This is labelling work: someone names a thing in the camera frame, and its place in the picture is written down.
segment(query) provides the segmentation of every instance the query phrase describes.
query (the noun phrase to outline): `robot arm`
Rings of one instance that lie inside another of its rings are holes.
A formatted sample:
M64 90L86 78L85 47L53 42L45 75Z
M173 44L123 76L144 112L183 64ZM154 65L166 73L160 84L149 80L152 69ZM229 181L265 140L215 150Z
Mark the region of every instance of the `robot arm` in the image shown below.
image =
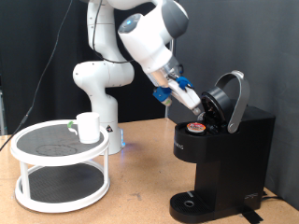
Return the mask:
M146 16L135 14L125 20L119 35L131 56L157 87L154 96L165 105L170 105L171 94L198 115L200 98L188 79L180 76L178 61L165 46L186 32L189 21L187 13L173 0L158 0L155 3L156 8Z

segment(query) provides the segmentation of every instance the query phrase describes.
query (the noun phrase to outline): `coffee machine handle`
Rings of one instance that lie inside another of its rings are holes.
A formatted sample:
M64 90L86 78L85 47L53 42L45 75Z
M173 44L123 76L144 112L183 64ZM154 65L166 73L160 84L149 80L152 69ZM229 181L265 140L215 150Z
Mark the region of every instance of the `coffee machine handle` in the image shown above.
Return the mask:
M233 115L231 116L231 119L228 123L228 132L229 133L235 133L236 130L239 127L239 124L242 120L244 111L246 109L246 106L249 102L249 96L250 96L250 86L248 81L245 79L244 74L239 71L233 71L231 73L223 75L216 83L215 86L219 87L220 89L223 89L226 84L232 80L233 78L237 78L239 85L240 85L240 93L235 105L235 109L233 112Z

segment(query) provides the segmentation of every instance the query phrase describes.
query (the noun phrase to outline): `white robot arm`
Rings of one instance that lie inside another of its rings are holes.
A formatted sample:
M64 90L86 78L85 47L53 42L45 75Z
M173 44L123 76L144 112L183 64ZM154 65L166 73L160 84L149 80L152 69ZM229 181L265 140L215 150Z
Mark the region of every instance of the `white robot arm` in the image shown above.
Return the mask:
M156 8L146 16L135 14L125 20L119 35L131 56L158 88L154 96L169 105L171 101L167 96L172 94L198 115L200 98L188 79L180 77L178 61L165 46L186 32L189 21L187 13L173 0L158 0L155 3Z
M92 111L100 114L101 126L110 128L109 154L123 147L118 127L117 101L106 94L106 87L130 84L134 68L124 62L116 42L114 8L131 9L147 2L156 5L149 14L135 14L124 21L119 35L132 57L142 66L157 87L154 96L165 105L171 105L170 94L186 105L195 115L200 113L200 99L187 78L181 77L178 61L165 46L182 35L188 26L185 10L173 0L83 0L89 2L87 25L90 47L101 53L105 61L78 64L73 72L76 84L89 96ZM96 14L100 8L94 32Z

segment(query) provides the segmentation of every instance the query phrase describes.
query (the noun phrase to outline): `label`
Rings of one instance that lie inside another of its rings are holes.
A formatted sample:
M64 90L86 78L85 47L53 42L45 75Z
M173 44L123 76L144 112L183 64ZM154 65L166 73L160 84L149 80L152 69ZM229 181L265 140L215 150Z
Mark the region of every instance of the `label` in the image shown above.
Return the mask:
M202 133L206 129L206 126L201 123L190 123L187 125L187 128L192 133Z
M113 130L112 130L112 128L110 127L110 125L108 125L108 126L106 127L106 130L107 130L109 133L113 133Z
M175 141L175 146L176 147L178 147L178 148L180 148L180 149L184 149L184 146L183 145L180 145L179 143L177 143L176 141Z

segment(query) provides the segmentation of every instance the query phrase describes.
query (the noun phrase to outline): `black cable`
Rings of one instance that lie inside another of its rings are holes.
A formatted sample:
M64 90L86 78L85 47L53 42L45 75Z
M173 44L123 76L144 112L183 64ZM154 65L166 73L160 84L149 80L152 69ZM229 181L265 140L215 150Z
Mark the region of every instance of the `black cable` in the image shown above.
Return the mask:
M273 197L263 197L262 198L262 202L265 201L265 200L268 200L268 199L278 199L278 200L283 200L283 198L279 197L279 196L273 196Z
M24 118L21 120L21 123L20 123L19 127L16 129L16 131L15 131L15 132L8 138L8 140L1 146L0 151L2 151L2 149L7 145L7 143L10 141L10 139L11 139L11 138L12 138L12 137L19 131L20 127L26 122L26 120L28 119L29 115L31 114L32 109L34 108L34 105L35 105L35 102L36 102L36 95L37 95L37 92L38 92L38 90L39 90L39 86L40 86L41 80L43 79L43 76L45 75L45 73L46 73L46 71L47 71L47 69L48 69L48 67L49 67L49 65L50 65L50 62L51 62L52 59L53 59L54 53L55 53L55 51L56 51L56 47L57 47L57 45L58 45L58 40L59 40L60 32L61 32L61 30L62 30L62 28L63 28L64 21L65 21L67 15L68 15L69 9L71 8L72 4L73 4L73 0L70 1L70 4L69 4L69 6L68 6L68 9L67 9L67 11L66 11L66 13L65 13L65 15L64 15L63 22L62 22L61 25L60 25L60 28L59 28L59 31L58 31L58 34L57 34L57 38L56 38L56 42L55 42L54 49L53 49L53 51L52 51L52 54L50 55L50 58L49 58L49 61L48 61L47 65L46 65L46 67L45 67L45 69L44 69L43 73L41 74L40 79L39 79L39 81L38 81L38 84L37 84L37 87L36 87L36 93L35 93L35 97L34 97L34 100L33 100L33 102L32 102L32 105L31 105L31 107L29 108L29 110L28 110L28 112L26 113L26 115L24 116Z
M93 51L94 51L95 55L97 57L99 57L100 59L105 60L105 61L110 62L110 63L131 63L131 62L134 62L135 60L125 61L125 62L114 62L114 61L111 61L109 59L104 58L102 55L100 55L96 52L96 50L94 48L94 37L95 37L95 30L96 30L96 22L97 22L97 18L99 16L99 12L100 12L100 9L101 9L101 6L102 6L102 2L103 2L103 0L101 0L101 2L99 3L99 8L97 9L95 20L94 20L94 26L93 26L93 28L94 28L93 29Z

